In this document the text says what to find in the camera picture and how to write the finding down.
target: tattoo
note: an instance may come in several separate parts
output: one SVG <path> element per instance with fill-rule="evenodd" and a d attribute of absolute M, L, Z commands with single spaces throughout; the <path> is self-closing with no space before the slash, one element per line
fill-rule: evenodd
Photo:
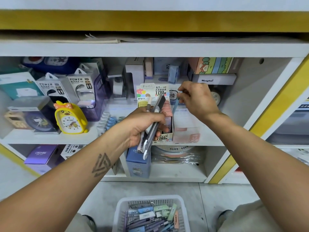
<path fill-rule="evenodd" d="M 95 163 L 95 166 L 93 167 L 92 173 L 95 173 L 94 177 L 98 177 L 100 175 L 107 173 L 107 171 L 111 166 L 112 166 L 111 161 L 109 160 L 106 153 L 104 153 L 104 155 L 99 154 L 98 160 Z"/>

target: human arm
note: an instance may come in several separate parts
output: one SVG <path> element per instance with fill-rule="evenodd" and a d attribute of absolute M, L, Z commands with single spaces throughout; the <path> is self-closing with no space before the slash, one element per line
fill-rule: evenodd
<path fill-rule="evenodd" d="M 140 132 L 153 122 L 164 124 L 164 115 L 136 109 L 71 158 L 0 202 L 0 231 L 65 231 L 96 184 L 125 149 L 139 143 Z"/>
<path fill-rule="evenodd" d="M 221 139 L 277 224 L 308 231 L 309 167 L 221 113 L 207 84 L 184 82 L 179 90 L 180 102 Z"/>

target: pants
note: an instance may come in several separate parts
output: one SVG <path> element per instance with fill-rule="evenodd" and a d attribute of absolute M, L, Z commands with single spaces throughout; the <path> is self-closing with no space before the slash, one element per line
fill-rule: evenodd
<path fill-rule="evenodd" d="M 282 232 L 261 200 L 238 206 L 218 232 Z"/>
<path fill-rule="evenodd" d="M 65 232 L 93 232 L 89 226 L 89 219 L 76 214 Z"/>

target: right arm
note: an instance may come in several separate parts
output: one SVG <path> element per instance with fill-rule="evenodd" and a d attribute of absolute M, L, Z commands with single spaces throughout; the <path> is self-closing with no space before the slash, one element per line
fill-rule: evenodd
<path fill-rule="evenodd" d="M 179 90 L 180 102 L 220 138 L 277 224 L 309 231 L 309 167 L 221 113 L 207 84 L 186 81 Z"/>

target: round plastic-wrapped package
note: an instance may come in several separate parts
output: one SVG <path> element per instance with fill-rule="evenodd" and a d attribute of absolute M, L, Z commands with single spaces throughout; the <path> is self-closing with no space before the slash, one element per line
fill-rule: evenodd
<path fill-rule="evenodd" d="M 159 164 L 201 164 L 205 159 L 205 147 L 201 146 L 152 146 L 151 162 Z"/>

